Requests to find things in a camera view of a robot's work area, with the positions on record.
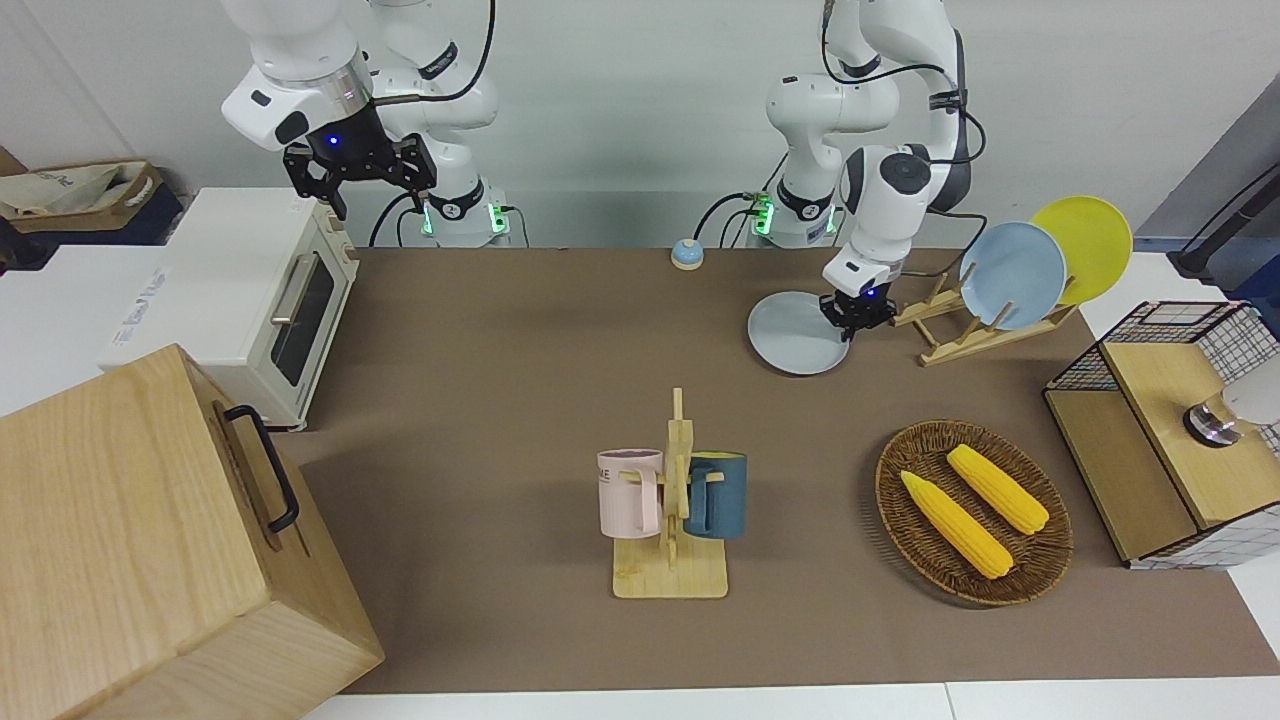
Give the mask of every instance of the wicker basket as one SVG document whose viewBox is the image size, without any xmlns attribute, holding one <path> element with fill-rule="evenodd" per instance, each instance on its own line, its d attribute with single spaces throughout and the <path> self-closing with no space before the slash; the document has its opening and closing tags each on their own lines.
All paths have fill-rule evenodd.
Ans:
<svg viewBox="0 0 1280 720">
<path fill-rule="evenodd" d="M 947 464 L 946 454 L 968 443 L 1009 473 L 1048 510 L 1044 529 L 1024 536 L 1000 516 Z M 910 470 L 945 489 L 1014 556 L 1004 578 L 983 578 L 929 524 L 911 501 L 900 473 Z M 1036 600 L 1062 579 L 1071 562 L 1071 521 L 1044 471 L 1005 438 L 969 423 L 929 420 L 900 432 L 876 466 L 876 503 L 897 550 L 922 575 L 947 593 L 983 606 Z"/>
</svg>

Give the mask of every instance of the corn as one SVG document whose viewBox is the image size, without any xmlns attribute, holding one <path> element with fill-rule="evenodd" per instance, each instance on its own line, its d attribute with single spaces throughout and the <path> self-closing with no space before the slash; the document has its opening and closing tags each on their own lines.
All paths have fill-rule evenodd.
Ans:
<svg viewBox="0 0 1280 720">
<path fill-rule="evenodd" d="M 1048 510 L 980 452 L 968 445 L 959 445 L 947 454 L 947 462 L 1018 532 L 1030 536 L 1044 529 Z"/>
<path fill-rule="evenodd" d="M 987 528 L 965 512 L 946 491 L 906 470 L 902 470 L 902 484 L 929 523 L 982 577 L 995 580 L 1014 568 L 1014 556 L 1005 546 L 991 537 Z"/>
</svg>

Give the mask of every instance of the wooden mug stand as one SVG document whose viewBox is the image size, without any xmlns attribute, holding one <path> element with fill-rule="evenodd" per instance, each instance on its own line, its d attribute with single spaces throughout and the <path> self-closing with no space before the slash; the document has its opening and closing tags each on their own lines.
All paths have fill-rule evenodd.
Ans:
<svg viewBox="0 0 1280 720">
<path fill-rule="evenodd" d="M 613 541 L 613 594 L 636 598 L 719 598 L 728 594 L 724 541 L 685 532 L 689 518 L 689 461 L 694 454 L 694 421 L 685 419 L 685 393 L 672 391 L 673 418 L 667 420 L 662 532 L 657 537 Z M 723 480 L 713 473 L 707 482 Z"/>
<path fill-rule="evenodd" d="M 960 357 L 977 355 L 978 352 L 983 352 L 993 347 L 1000 347 L 1002 345 L 1036 337 L 1050 331 L 1056 331 L 1079 309 L 1078 305 L 1059 305 L 1048 315 L 1046 315 L 1043 320 L 1036 323 L 1034 325 L 1016 331 L 1001 331 L 997 329 L 997 325 L 1000 325 L 1001 320 L 1009 316 L 1009 314 L 1014 310 L 1014 304 L 1006 302 L 989 325 L 970 314 L 972 320 L 959 337 L 950 342 L 938 342 L 938 340 L 933 337 L 929 328 L 925 327 L 924 320 L 957 311 L 969 314 L 969 310 L 964 304 L 964 297 L 960 296 L 960 288 L 964 287 L 964 283 L 969 281 L 969 277 L 973 275 L 973 272 L 977 268 L 977 263 L 970 264 L 965 273 L 960 277 L 960 282 L 957 282 L 955 287 L 947 290 L 942 290 L 942 286 L 947 282 L 947 273 L 942 273 L 938 275 L 937 282 L 933 283 L 933 290 L 929 291 L 929 295 L 925 296 L 924 300 L 902 307 L 902 310 L 900 310 L 893 318 L 893 327 L 910 324 L 916 332 L 920 333 L 924 342 L 929 345 L 929 348 L 920 354 L 920 365 L 924 365 L 925 368 L 931 365 L 941 365 L 942 363 L 959 360 Z M 1071 287 L 1074 281 L 1074 277 L 1068 278 L 1066 287 Z"/>
</svg>

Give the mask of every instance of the oven door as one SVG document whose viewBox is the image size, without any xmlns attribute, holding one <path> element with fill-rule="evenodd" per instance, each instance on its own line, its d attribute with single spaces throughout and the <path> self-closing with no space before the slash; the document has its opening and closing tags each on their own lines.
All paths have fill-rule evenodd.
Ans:
<svg viewBox="0 0 1280 720">
<path fill-rule="evenodd" d="M 273 424 L 300 424 L 342 313 L 349 281 L 319 236 L 293 261 L 284 292 L 271 313 L 274 338 L 264 359 L 264 379 L 274 395 L 289 400 L 291 418 Z"/>
</svg>

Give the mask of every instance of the white wall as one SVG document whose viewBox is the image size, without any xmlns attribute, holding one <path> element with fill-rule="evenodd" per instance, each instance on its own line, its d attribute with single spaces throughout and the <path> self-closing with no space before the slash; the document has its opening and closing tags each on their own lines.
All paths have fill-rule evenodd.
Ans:
<svg viewBox="0 0 1280 720">
<path fill-rule="evenodd" d="M 348 4 L 367 28 L 365 4 Z M 503 108 L 474 146 L 527 210 L 539 245 L 664 245 L 687 234 L 709 200 L 758 187 L 785 149 L 764 118 L 771 79 L 819 68 L 818 0 L 498 5 L 490 72 Z M 475 56 L 485 4 L 435 6 Z M 1089 192 L 1137 227 L 1280 67 L 1274 0 L 947 8 L 966 40 L 970 108 L 992 136 L 963 208 L 996 220 Z M 27 164 L 127 150 L 191 187 L 285 184 L 278 158 L 219 115 L 248 53 L 215 0 L 3 0 L 0 20 L 0 145 Z M 380 47 L 367 45 L 376 61 Z M 61 113 L 49 83 L 83 95 L 77 111 Z M 901 85 L 900 122 L 847 146 L 922 137 L 920 82 Z M 347 195 L 358 234 L 392 192 Z M 968 232 L 931 219 L 922 240 L 956 243 Z"/>
</svg>

